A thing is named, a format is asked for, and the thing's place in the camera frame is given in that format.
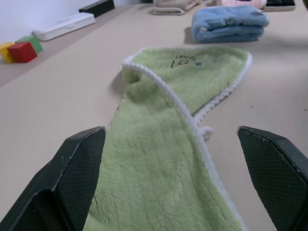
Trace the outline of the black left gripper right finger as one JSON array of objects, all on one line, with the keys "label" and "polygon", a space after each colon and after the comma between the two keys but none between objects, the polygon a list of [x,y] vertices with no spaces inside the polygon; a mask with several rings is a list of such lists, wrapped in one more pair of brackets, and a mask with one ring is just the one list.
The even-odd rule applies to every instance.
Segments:
[{"label": "black left gripper right finger", "polygon": [[308,231],[308,158],[287,138],[237,130],[251,181],[277,231]]}]

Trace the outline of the flat black box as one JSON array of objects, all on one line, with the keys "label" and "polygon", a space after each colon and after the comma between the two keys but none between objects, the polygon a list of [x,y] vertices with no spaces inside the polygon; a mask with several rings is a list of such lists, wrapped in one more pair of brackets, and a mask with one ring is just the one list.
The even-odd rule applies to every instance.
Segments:
[{"label": "flat black box", "polygon": [[98,17],[104,13],[107,13],[115,8],[114,0],[100,0],[85,6],[78,11],[80,13],[91,13],[94,17]]}]

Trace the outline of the folded cream towel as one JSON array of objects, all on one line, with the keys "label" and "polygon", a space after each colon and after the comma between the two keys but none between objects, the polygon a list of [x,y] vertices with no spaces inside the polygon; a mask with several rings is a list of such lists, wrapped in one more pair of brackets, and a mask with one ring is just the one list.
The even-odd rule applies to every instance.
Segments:
[{"label": "folded cream towel", "polygon": [[154,13],[180,16],[202,2],[203,0],[153,0]]}]

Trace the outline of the green wooden block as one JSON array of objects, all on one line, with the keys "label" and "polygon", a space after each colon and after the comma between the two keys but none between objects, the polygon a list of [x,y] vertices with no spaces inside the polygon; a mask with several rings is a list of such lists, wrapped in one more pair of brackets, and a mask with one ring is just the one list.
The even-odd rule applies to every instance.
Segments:
[{"label": "green wooden block", "polygon": [[19,42],[30,42],[36,53],[40,53],[43,51],[43,47],[41,46],[38,38],[35,36],[25,36],[15,41],[15,43]]}]

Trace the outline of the yellow wooden block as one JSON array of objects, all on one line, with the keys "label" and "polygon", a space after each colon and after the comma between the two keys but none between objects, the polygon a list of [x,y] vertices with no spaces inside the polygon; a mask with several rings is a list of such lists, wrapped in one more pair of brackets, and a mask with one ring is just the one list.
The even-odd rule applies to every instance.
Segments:
[{"label": "yellow wooden block", "polygon": [[3,44],[0,44],[0,56],[6,63],[14,63],[15,60],[12,57],[12,55],[9,53],[8,48],[14,45],[13,42],[6,42]]}]

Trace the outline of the red wooden block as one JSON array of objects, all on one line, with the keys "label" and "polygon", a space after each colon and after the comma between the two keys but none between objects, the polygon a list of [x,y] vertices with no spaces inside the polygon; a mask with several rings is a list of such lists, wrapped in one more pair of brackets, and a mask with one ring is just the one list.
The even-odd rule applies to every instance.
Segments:
[{"label": "red wooden block", "polygon": [[30,42],[18,42],[10,46],[8,52],[16,63],[28,63],[37,57]]}]

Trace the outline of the folded blue towel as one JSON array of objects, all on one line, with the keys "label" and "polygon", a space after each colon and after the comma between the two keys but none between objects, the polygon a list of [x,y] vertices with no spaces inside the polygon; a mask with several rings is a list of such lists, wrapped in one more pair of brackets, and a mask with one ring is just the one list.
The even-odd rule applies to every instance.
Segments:
[{"label": "folded blue towel", "polygon": [[257,41],[270,20],[249,5],[206,7],[192,17],[192,37],[199,43]]}]

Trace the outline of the black and white tray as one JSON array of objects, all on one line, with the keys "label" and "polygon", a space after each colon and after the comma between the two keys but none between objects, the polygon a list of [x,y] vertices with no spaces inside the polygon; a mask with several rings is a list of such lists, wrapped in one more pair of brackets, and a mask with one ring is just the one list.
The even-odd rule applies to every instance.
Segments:
[{"label": "black and white tray", "polygon": [[294,0],[267,0],[263,10],[266,12],[288,12],[296,8]]}]

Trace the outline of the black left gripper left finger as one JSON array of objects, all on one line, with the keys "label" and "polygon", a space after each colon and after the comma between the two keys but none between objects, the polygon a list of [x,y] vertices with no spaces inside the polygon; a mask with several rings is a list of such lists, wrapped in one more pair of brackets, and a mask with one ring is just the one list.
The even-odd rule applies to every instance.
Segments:
[{"label": "black left gripper left finger", "polygon": [[105,127],[67,138],[0,222],[0,231],[83,231],[97,187]]}]

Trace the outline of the flat white box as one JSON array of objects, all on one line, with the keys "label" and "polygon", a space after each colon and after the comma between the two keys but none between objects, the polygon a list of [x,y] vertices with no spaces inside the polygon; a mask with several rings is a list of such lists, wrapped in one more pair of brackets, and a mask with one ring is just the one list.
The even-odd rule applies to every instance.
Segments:
[{"label": "flat white box", "polygon": [[37,27],[33,30],[33,34],[41,41],[48,41],[92,25],[95,22],[96,20],[93,14],[77,13],[49,25]]}]

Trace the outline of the folded pink towel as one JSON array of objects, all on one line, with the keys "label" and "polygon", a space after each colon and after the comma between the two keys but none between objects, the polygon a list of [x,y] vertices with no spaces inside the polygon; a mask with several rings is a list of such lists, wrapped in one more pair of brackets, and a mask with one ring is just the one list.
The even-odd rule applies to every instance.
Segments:
[{"label": "folded pink towel", "polygon": [[217,6],[242,6],[248,5],[258,9],[262,9],[267,0],[216,0]]}]

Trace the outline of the light green towel white trim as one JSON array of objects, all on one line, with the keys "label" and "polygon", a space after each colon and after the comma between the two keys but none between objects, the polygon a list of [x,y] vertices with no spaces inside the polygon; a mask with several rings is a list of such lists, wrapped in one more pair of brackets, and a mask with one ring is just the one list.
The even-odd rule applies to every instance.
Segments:
[{"label": "light green towel white trim", "polygon": [[249,231],[205,143],[213,130],[199,123],[251,63],[230,47],[146,48],[126,59],[83,231]]}]

